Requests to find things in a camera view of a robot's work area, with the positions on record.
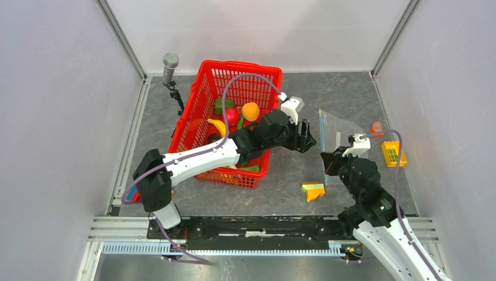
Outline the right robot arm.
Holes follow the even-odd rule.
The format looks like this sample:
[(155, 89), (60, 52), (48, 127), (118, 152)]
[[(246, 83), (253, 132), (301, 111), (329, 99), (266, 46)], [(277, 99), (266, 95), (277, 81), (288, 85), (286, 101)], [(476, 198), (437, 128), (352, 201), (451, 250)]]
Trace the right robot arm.
[(449, 280), (420, 243), (395, 197), (381, 186), (377, 164), (363, 158), (371, 148), (357, 124), (320, 121), (324, 174), (340, 181), (355, 204), (338, 216), (338, 232), (362, 242), (395, 280)]

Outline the clear zip top bag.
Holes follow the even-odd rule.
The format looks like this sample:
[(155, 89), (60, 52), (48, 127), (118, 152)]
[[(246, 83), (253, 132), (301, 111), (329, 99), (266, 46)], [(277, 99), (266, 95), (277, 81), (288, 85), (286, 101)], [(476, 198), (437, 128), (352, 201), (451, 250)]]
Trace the clear zip top bag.
[[(361, 127), (351, 121), (340, 119), (334, 115), (319, 110), (322, 152), (333, 152), (339, 146), (349, 146), (348, 137), (354, 134), (364, 134)], [(368, 157), (368, 151), (358, 157)], [(325, 186), (342, 184), (340, 176), (325, 175)]]

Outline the yellow banana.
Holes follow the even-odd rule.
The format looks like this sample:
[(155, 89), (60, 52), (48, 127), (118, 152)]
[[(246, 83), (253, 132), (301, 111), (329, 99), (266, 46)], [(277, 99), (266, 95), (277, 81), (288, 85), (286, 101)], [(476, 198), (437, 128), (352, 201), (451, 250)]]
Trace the yellow banana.
[(223, 121), (218, 119), (207, 119), (207, 123), (213, 125), (219, 132), (220, 136), (223, 138), (226, 135), (226, 125)]

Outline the yellow orange peach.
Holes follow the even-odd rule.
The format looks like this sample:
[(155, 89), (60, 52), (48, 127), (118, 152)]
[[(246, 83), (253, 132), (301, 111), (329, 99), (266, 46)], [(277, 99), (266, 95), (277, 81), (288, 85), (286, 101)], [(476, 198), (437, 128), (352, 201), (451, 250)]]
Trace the yellow orange peach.
[(242, 106), (241, 113), (245, 120), (254, 122), (260, 116), (260, 108), (255, 102), (248, 102)]

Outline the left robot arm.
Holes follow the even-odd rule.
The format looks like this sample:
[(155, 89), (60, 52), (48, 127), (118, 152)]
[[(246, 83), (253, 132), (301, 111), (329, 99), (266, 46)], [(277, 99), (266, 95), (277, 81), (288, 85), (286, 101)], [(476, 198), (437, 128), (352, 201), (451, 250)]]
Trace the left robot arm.
[(180, 213), (172, 201), (171, 191), (178, 183), (218, 167), (237, 165), (260, 157), (263, 152), (282, 146), (305, 153), (316, 145), (309, 122), (291, 122), (279, 109), (263, 115), (224, 138), (195, 149), (162, 155), (148, 151), (133, 175), (143, 208), (152, 213), (169, 238), (178, 238), (184, 230)]

